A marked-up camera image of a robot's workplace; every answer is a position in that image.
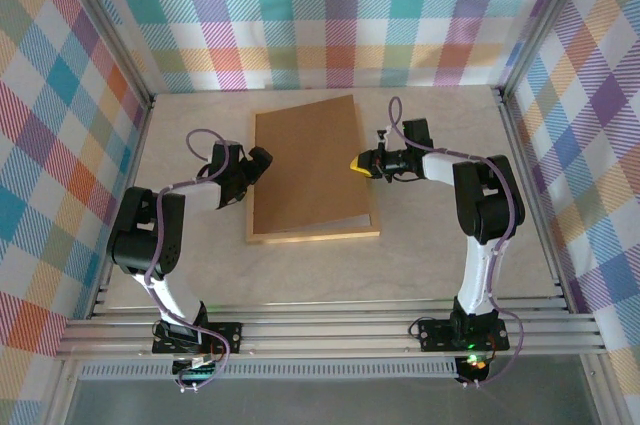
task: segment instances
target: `colorful plaid pattern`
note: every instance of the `colorful plaid pattern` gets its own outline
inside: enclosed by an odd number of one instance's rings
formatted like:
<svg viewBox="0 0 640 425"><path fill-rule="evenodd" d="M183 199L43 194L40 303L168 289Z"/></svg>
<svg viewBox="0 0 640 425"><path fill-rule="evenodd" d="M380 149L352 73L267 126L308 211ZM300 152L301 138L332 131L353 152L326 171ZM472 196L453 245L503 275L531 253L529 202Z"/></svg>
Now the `colorful plaid pattern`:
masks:
<svg viewBox="0 0 640 425"><path fill-rule="evenodd" d="M0 424L22 425L87 305L143 110L78 0L0 4Z"/></svg>
<svg viewBox="0 0 640 425"><path fill-rule="evenodd" d="M509 55L509 59L507 60L507 64L502 70L502 74L500 75L500 80L498 81L498 85L504 85L511 74L514 65L520 58L520 53L522 52L522 47L524 47L525 43L531 38L531 33L534 31L536 27L536 23L542 13L547 9L550 0L536 0L535 5L531 9L531 14L527 19L525 26L522 28L520 32L520 36L518 37L518 41L515 46L511 50L511 54Z"/></svg>
<svg viewBox="0 0 640 425"><path fill-rule="evenodd" d="M191 92L495 84L545 0L104 2L152 88Z"/></svg>
<svg viewBox="0 0 640 425"><path fill-rule="evenodd" d="M640 423L640 0L569 0L516 96L562 268Z"/></svg>

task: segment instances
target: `cardboard sheet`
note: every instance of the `cardboard sheet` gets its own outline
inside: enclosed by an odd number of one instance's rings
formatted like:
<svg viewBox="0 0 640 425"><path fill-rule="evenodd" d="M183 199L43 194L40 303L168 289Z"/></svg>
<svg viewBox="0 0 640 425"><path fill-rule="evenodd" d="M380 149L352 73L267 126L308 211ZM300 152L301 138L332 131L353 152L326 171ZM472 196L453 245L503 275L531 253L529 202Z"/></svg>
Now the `cardboard sheet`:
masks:
<svg viewBox="0 0 640 425"><path fill-rule="evenodd" d="M255 144L273 163L254 187L253 233L340 228L370 215L366 178L349 168L361 128L352 95L256 114Z"/></svg>

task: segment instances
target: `metal frame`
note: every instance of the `metal frame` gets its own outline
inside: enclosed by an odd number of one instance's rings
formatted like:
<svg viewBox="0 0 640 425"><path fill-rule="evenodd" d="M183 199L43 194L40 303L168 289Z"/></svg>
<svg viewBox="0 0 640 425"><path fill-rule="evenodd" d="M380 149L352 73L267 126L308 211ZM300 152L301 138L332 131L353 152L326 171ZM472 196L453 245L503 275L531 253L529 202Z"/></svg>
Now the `metal frame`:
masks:
<svg viewBox="0 0 640 425"><path fill-rule="evenodd" d="M537 18L532 27L533 31L531 36L524 44L516 63L513 65L511 73L505 81L504 96L507 99L510 99L513 96L518 84L527 74L527 71L535 60L536 54L542 46L542 42L556 24L556 21L558 20L558 17L560 16L560 13L567 1L568 0L549 0L549 3L545 7L543 13L541 13Z"/></svg>
<svg viewBox="0 0 640 425"><path fill-rule="evenodd" d="M55 385L52 393L43 397L43 407L39 425L61 425L66 422L78 376L81 370L81 362L77 360L65 360L58 362L55 374Z"/></svg>
<svg viewBox="0 0 640 425"><path fill-rule="evenodd" d="M562 296L505 299L501 303L523 319L523 354L605 352L594 318L590 314L570 314ZM450 310L450 300L330 302L216 307L209 311L209 318L243 323L242 345L240 353L232 356L234 361L461 356L464 353L420 352L419 342L407 334L408 325L416 318L447 318ZM60 343L58 357L166 358L151 354L151 328L158 318L156 310L139 308L99 312L91 320L72 321ZM517 323L509 317L505 322L514 343Z"/></svg>
<svg viewBox="0 0 640 425"><path fill-rule="evenodd" d="M127 174L127 179L125 181L124 191L133 185L135 181L135 177L138 173L138 168L140 168L140 160L142 160L142 151L144 150L144 145L147 141L147 135L149 133L149 126L151 124L151 116L153 114L153 102L149 108L146 108L144 111L144 116L142 117L142 129L140 132L140 138L138 139L138 144L136 145L136 149L133 153L133 161L131 162L131 166L129 168L129 172ZM107 254L104 254L102 258L102 267L100 268L100 277L93 284L89 296L91 299L87 303L87 307L85 308L84 317L91 318L91 314L93 313L93 309L96 305L104 303L104 294L109 286L109 280L111 279L111 271L113 270L113 264L107 257Z"/></svg>
<svg viewBox="0 0 640 425"><path fill-rule="evenodd" d="M531 167L524 154L524 144L516 131L517 124L511 110L511 103L515 97L512 97L512 99L505 103L503 99L504 91L500 89L494 89L494 96L500 109L500 115L507 133L507 138L509 139L509 145L513 152L515 165L521 177L525 196L531 209L531 215L533 216L533 221L538 231L538 237L542 244L549 270L563 290L562 295L566 300L569 311L576 314L578 307L571 293L569 280L560 266L558 250L551 238L542 204L533 186L535 182L531 174ZM609 355L581 354L580 358L600 421L607 425L633 424L633 419L624 400L620 384L615 378Z"/></svg>
<svg viewBox="0 0 640 425"><path fill-rule="evenodd" d="M138 70L135 61L129 54L129 50L116 31L111 18L102 6L102 0L80 0L82 7L93 22L102 37L107 48L113 55L116 63L120 67L123 75L131 85L138 99L151 108L153 103L153 93L147 87L142 74Z"/></svg>

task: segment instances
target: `wooden board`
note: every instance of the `wooden board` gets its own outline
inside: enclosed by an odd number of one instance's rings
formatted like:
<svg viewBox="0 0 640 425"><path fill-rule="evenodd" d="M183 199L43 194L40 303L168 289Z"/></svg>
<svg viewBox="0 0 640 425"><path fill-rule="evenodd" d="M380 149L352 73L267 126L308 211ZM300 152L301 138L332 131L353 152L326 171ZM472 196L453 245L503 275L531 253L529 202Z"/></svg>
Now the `wooden board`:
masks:
<svg viewBox="0 0 640 425"><path fill-rule="evenodd" d="M249 242L380 234L370 184L349 168L365 148L352 95L256 113L252 122L254 144L268 150L274 161L248 196ZM336 227L362 216L366 225Z"/></svg>

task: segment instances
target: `wooden frame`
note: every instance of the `wooden frame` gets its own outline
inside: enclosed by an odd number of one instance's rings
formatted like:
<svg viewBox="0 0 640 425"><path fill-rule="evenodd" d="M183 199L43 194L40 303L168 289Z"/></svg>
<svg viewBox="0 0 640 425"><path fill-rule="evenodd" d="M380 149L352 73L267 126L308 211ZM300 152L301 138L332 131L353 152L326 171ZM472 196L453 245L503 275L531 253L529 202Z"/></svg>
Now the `wooden frame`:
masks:
<svg viewBox="0 0 640 425"><path fill-rule="evenodd" d="M276 108L254 111L251 115L251 123L249 130L249 140L251 142L249 148L255 146L256 141L256 117L261 113L268 113ZM358 138L361 149L366 149L366 140L364 129L362 127L362 117L360 116L360 107L355 103L356 122L358 128ZM254 192L253 187L249 187L247 192L247 242L248 243L295 243L295 242L313 242L322 240L338 240L344 238L364 238L380 236L380 216L378 213L377 203L373 194L373 184L367 181L367 201L369 202L369 220L370 225L364 227L350 227L332 230L311 230L299 232L274 232L274 233L254 233L253 232L253 212L254 212Z"/></svg>

